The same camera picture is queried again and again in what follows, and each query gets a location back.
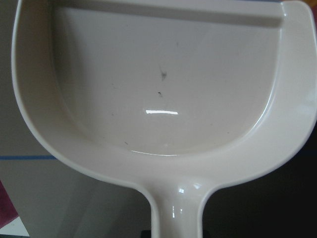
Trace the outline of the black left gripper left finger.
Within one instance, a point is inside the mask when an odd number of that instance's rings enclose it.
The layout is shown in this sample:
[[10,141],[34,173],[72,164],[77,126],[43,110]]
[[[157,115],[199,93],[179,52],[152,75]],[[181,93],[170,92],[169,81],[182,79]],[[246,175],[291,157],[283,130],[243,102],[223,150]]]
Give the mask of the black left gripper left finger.
[[151,238],[152,232],[151,230],[143,230],[141,231],[140,238]]

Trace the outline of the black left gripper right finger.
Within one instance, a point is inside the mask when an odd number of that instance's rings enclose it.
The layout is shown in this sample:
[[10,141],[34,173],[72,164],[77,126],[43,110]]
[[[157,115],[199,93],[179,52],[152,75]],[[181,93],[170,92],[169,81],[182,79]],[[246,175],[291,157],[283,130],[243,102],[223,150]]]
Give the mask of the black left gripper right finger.
[[203,238],[211,238],[211,235],[207,230],[203,230]]

